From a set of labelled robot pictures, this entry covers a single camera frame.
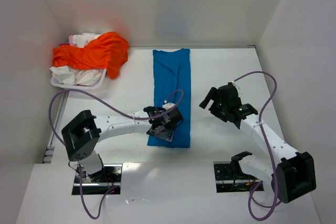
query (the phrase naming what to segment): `blue towel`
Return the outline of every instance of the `blue towel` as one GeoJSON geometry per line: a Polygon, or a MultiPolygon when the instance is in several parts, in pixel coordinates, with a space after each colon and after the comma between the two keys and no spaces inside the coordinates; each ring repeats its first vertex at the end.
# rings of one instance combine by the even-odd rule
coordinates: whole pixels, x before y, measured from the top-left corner
{"type": "MultiPolygon", "coordinates": [[[[191,72],[190,50],[180,49],[175,52],[153,50],[154,59],[154,106],[162,107],[164,99],[176,89],[184,91],[179,111],[183,123],[176,128],[172,142],[149,136],[147,145],[169,148],[190,147],[190,110],[191,110],[191,72]]],[[[180,93],[175,93],[168,102],[176,103],[180,93]]]]}

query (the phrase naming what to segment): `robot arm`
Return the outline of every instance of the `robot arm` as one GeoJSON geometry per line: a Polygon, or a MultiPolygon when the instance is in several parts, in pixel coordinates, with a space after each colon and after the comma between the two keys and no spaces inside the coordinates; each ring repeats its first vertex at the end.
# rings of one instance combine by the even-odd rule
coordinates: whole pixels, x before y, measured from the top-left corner
{"type": "MultiPolygon", "coordinates": [[[[300,153],[280,138],[264,121],[259,122],[257,110],[250,104],[242,104],[238,91],[231,82],[218,89],[211,88],[199,106],[205,109],[210,100],[214,101],[209,108],[211,114],[224,122],[234,123],[268,154],[260,129],[262,124],[277,165],[278,198],[282,202],[291,202],[316,189],[312,156],[307,152],[300,153]]],[[[265,164],[252,153],[243,152],[233,156],[231,165],[237,177],[250,174],[272,185],[274,189],[272,166],[265,164]]]]}
{"type": "Polygon", "coordinates": [[[173,103],[166,103],[162,108],[146,107],[129,114],[132,119],[122,115],[94,116],[90,110],[80,112],[62,129],[69,160],[78,161],[92,181],[99,180],[104,174],[104,165],[94,150],[96,144],[114,136],[130,133],[145,133],[171,142],[178,123],[183,121],[178,108],[156,119],[136,118],[150,118],[173,106],[173,103]]]}

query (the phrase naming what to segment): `cable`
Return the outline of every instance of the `cable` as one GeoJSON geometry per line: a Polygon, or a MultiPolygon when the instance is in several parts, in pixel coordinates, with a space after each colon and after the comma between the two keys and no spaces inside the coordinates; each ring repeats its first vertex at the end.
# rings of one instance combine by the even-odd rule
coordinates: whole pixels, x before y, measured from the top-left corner
{"type": "Polygon", "coordinates": [[[109,190],[106,191],[106,193],[103,195],[103,197],[102,197],[101,200],[100,200],[100,204],[99,204],[99,209],[98,209],[98,214],[97,214],[97,216],[93,216],[93,215],[89,212],[89,210],[88,210],[88,208],[87,208],[87,206],[85,205],[85,202],[84,202],[83,186],[82,186],[82,183],[83,183],[83,181],[82,181],[82,167],[79,165],[78,169],[79,169],[79,192],[80,192],[80,199],[81,199],[81,201],[82,201],[84,210],[85,210],[85,212],[88,214],[88,216],[89,216],[91,219],[93,219],[93,220],[97,220],[97,219],[99,218],[99,216],[100,216],[101,205],[103,204],[103,200],[104,200],[104,198],[106,197],[107,194],[109,194],[110,192],[112,192],[114,189],[116,189],[116,188],[119,187],[119,186],[114,186],[114,187],[112,187],[111,189],[109,189],[109,190]]]}
{"type": "Polygon", "coordinates": [[[246,183],[247,186],[253,185],[256,182],[255,176],[252,176],[253,177],[252,181],[251,181],[250,175],[247,175],[247,177],[248,177],[248,183],[246,183]]]}
{"type": "Polygon", "coordinates": [[[70,165],[70,161],[69,161],[69,163],[68,163],[68,166],[69,166],[71,169],[74,169],[74,168],[70,165]]]}
{"type": "Polygon", "coordinates": [[[230,191],[233,191],[233,189],[235,188],[235,184],[236,184],[236,173],[233,173],[233,183],[230,191]]]}
{"type": "Polygon", "coordinates": [[[173,95],[175,94],[176,92],[181,92],[181,96],[180,96],[180,99],[178,100],[178,102],[172,106],[170,109],[162,112],[161,114],[159,115],[154,115],[154,116],[150,116],[148,118],[133,118],[132,116],[126,114],[126,113],[123,113],[121,112],[120,110],[117,110],[115,107],[109,105],[107,102],[103,101],[102,99],[96,97],[95,95],[93,94],[90,94],[89,92],[86,92],[84,90],[79,90],[79,89],[64,89],[64,90],[61,90],[59,91],[58,93],[56,93],[54,95],[54,97],[51,99],[50,101],[50,104],[49,104],[49,110],[48,110],[48,119],[49,119],[49,124],[50,124],[50,127],[51,127],[51,130],[52,132],[54,133],[54,135],[57,137],[58,140],[60,140],[60,142],[65,145],[63,139],[57,134],[55,128],[54,128],[54,125],[53,125],[53,121],[51,119],[51,108],[53,107],[53,103],[54,103],[54,100],[56,99],[56,97],[58,97],[60,94],[63,94],[63,93],[66,93],[66,92],[70,92],[70,91],[73,91],[73,92],[79,92],[79,93],[83,93],[83,94],[86,94],[94,99],[96,99],[97,101],[101,102],[102,104],[104,104],[105,106],[107,106],[108,108],[110,108],[111,110],[113,110],[114,112],[117,112],[118,114],[120,115],[123,115],[125,116],[126,118],[129,118],[129,119],[133,119],[133,120],[152,120],[152,119],[157,119],[157,118],[160,118],[168,113],[170,113],[171,111],[173,111],[179,104],[180,102],[182,101],[183,99],[183,96],[184,96],[184,92],[182,89],[176,89],[174,92],[172,92],[166,99],[165,99],[165,103],[167,103],[167,100],[173,95]]]}
{"type": "MultiPolygon", "coordinates": [[[[259,182],[260,184],[254,184],[251,186],[250,188],[250,194],[251,194],[251,191],[253,190],[254,187],[256,187],[256,190],[258,189],[258,187],[261,185],[262,181],[259,182]]],[[[263,208],[271,208],[272,206],[265,206],[265,205],[262,205],[260,204],[258,201],[256,201],[253,197],[252,197],[252,200],[255,204],[257,204],[259,207],[263,207],[263,208]]],[[[279,200],[277,202],[277,206],[279,206],[281,204],[281,200],[279,200]]]]}
{"type": "MultiPolygon", "coordinates": [[[[269,102],[272,100],[272,98],[274,97],[275,95],[275,92],[277,91],[277,86],[278,86],[278,83],[276,81],[276,79],[269,73],[267,72],[264,72],[264,71],[253,71],[253,72],[250,72],[250,73],[247,73],[239,78],[237,78],[236,80],[234,80],[234,82],[236,81],[239,81],[240,79],[246,77],[246,76],[249,76],[250,74],[254,74],[254,73],[262,73],[262,74],[265,74],[269,77],[271,77],[271,79],[273,80],[274,82],[274,89],[273,89],[273,92],[272,94],[270,95],[270,97],[268,98],[268,100],[265,102],[264,106],[262,106],[261,110],[260,110],[260,114],[259,114],[259,123],[261,122],[261,117],[262,117],[262,114],[266,108],[266,106],[269,104],[269,102]]],[[[269,153],[269,157],[271,159],[271,163],[272,163],[272,167],[273,167],[273,179],[274,179],[274,199],[273,199],[273,203],[272,205],[270,206],[270,210],[268,211],[268,213],[259,218],[259,217],[256,217],[253,212],[252,212],[252,208],[251,208],[251,201],[253,199],[253,193],[258,189],[258,187],[261,185],[262,181],[260,181],[259,183],[256,184],[256,186],[254,186],[252,188],[252,190],[250,191],[250,196],[248,197],[248,211],[250,213],[250,215],[255,219],[255,220],[258,220],[258,221],[263,221],[263,220],[266,220],[268,219],[271,214],[274,212],[275,208],[277,207],[277,200],[278,200],[278,194],[279,194],[279,185],[278,185],[278,176],[277,176],[277,173],[276,173],[276,166],[275,166],[275,161],[274,161],[274,157],[273,157],[273,153],[272,153],[272,149],[269,145],[269,142],[268,142],[268,139],[267,139],[267,136],[266,136],[266,133],[265,133],[265,130],[264,130],[264,127],[262,124],[260,124],[260,129],[261,129],[261,132],[262,132],[262,135],[265,139],[265,143],[266,143],[266,146],[267,146],[267,150],[268,150],[268,153],[269,153]]]]}

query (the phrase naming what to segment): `white table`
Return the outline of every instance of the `white table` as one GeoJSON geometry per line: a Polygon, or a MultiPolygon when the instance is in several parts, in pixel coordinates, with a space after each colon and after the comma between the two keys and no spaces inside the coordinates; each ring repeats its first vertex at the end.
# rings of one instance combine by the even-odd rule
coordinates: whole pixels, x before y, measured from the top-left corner
{"type": "MultiPolygon", "coordinates": [[[[118,136],[99,143],[96,151],[104,163],[124,164],[121,195],[108,196],[101,217],[93,221],[82,208],[79,196],[71,195],[74,171],[67,167],[65,148],[55,141],[52,163],[34,167],[17,223],[253,223],[247,209],[248,193],[216,193],[213,162],[229,161],[242,151],[265,160],[267,156],[234,124],[222,122],[198,105],[211,87],[261,70],[256,51],[192,49],[190,61],[190,148],[149,147],[144,134],[118,136]]],[[[264,76],[255,74],[237,84],[242,102],[260,111],[269,97],[264,76]]],[[[153,88],[152,50],[135,49],[130,50],[129,61],[121,68],[118,79],[106,79],[94,94],[129,113],[153,104],[153,88]]],[[[58,131],[86,109],[94,115],[113,114],[99,102],[71,93],[58,131]]],[[[272,104],[265,111],[264,120],[282,136],[272,104]]],[[[270,203],[269,190],[255,195],[270,203]]],[[[85,196],[93,215],[100,198],[85,196]]],[[[259,207],[254,207],[254,211],[258,216],[266,213],[259,207]]],[[[319,223],[319,219],[308,194],[290,204],[281,204],[266,223],[319,223]]]]}

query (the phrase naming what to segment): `orange cloth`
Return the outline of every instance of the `orange cloth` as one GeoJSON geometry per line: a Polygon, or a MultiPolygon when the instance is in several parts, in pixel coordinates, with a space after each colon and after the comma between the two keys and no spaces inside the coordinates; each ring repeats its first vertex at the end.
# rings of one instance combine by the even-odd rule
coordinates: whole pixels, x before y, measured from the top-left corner
{"type": "Polygon", "coordinates": [[[75,69],[106,68],[111,79],[118,76],[127,62],[128,42],[117,33],[108,32],[92,40],[84,48],[63,45],[53,48],[54,67],[71,66],[75,69]]]}

